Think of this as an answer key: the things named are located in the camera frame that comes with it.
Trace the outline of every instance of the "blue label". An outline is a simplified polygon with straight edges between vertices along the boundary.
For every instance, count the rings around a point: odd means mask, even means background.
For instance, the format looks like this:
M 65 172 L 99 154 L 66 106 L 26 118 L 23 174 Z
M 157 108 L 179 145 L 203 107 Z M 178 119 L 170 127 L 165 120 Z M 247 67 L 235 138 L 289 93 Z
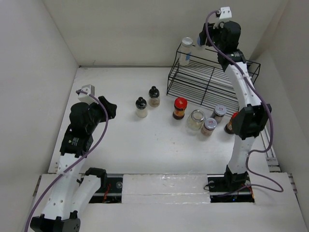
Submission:
M 191 55 L 191 52 L 187 53 L 187 56 L 185 57 L 185 60 L 189 60 L 190 59 L 190 55 Z

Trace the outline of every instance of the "glass jar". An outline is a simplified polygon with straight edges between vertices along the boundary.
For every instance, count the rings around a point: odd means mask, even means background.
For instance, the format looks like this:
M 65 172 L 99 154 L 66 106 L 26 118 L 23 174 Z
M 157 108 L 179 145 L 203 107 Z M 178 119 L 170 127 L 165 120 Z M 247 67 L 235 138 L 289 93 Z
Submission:
M 177 120 L 183 119 L 184 111 L 186 110 L 188 102 L 184 98 L 177 98 L 174 103 L 173 117 Z
M 147 102 L 143 97 L 139 97 L 136 102 L 136 115 L 138 117 L 146 117 L 148 115 Z
M 202 126 L 201 132 L 203 135 L 210 136 L 217 126 L 217 121 L 214 118 L 208 118 L 205 120 Z
M 226 114 L 226 107 L 224 105 L 217 105 L 214 108 L 211 117 L 214 118 L 217 121 L 217 123 L 220 123 L 225 114 Z
M 149 90 L 149 105 L 152 107 L 158 107 L 160 104 L 160 91 L 155 87 L 152 86 Z
M 189 64 L 190 55 L 192 52 L 193 40 L 189 37 L 185 37 L 182 40 L 182 44 L 180 45 L 180 56 L 179 56 L 179 64 L 182 66 L 186 66 Z
M 203 126 L 205 115 L 201 110 L 194 110 L 187 119 L 187 126 L 193 131 L 198 131 Z
M 224 127 L 224 130 L 225 130 L 226 133 L 234 134 L 233 128 L 232 128 L 232 121 L 236 117 L 237 114 L 238 114 L 238 112 L 234 113 L 233 116 L 231 117 L 230 121 Z

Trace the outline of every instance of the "wall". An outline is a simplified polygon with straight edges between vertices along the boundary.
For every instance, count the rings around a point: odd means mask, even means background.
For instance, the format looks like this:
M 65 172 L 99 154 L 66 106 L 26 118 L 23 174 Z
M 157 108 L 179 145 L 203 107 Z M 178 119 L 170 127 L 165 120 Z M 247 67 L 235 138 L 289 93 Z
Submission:
M 309 227 L 309 2 L 290 0 L 269 44 L 256 88 L 273 107 L 274 149 L 281 169 L 293 174 Z
M 0 29 L 0 225 L 16 232 L 47 171 L 77 64 L 40 0 L 0 0 Z
M 181 39 L 195 40 L 207 14 L 223 6 L 250 57 L 283 1 L 43 0 L 78 64 L 89 66 L 171 65 Z

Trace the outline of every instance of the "silver lid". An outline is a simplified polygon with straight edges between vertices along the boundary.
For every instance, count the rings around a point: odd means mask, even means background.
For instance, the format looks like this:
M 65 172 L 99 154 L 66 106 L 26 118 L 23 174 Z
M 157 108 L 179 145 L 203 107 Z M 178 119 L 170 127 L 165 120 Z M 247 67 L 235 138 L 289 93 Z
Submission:
M 191 113 L 191 118 L 195 122 L 202 122 L 205 120 L 205 115 L 201 110 L 194 110 Z
M 217 105 L 214 112 L 218 116 L 224 116 L 226 114 L 226 107 L 224 105 Z
M 184 37 L 182 40 L 182 45 L 185 47 L 190 47 L 193 45 L 193 40 L 190 37 Z
M 209 130 L 214 130 L 217 126 L 217 121 L 214 118 L 208 118 L 204 122 L 204 127 Z

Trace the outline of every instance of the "wire rack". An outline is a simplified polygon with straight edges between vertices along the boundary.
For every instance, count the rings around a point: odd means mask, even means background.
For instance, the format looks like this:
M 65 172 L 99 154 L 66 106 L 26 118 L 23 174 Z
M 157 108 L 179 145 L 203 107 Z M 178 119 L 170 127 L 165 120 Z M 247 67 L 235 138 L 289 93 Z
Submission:
M 179 65 L 180 46 L 177 49 L 174 64 L 169 72 L 167 95 L 184 97 L 188 101 L 213 110 L 216 105 L 226 106 L 227 114 L 239 110 L 239 103 L 231 81 L 213 60 L 190 55 L 186 66 Z M 253 84 L 260 73 L 261 64 L 247 61 Z

